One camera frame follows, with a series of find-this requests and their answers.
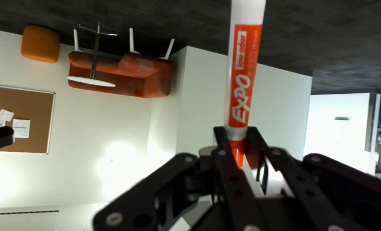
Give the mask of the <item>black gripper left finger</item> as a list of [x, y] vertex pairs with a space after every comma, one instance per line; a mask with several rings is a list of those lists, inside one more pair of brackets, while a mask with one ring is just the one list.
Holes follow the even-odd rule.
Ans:
[[93, 219], [94, 231], [168, 231], [206, 195], [219, 202], [193, 231], [263, 231], [265, 221], [245, 174], [238, 169], [224, 127], [207, 156], [180, 153], [121, 194]]

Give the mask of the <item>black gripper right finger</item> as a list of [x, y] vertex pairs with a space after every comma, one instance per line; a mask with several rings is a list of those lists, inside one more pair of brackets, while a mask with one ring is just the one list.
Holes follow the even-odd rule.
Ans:
[[320, 153], [303, 161], [270, 147], [256, 127], [248, 144], [260, 160], [281, 174], [294, 199], [320, 231], [381, 231], [381, 179]]

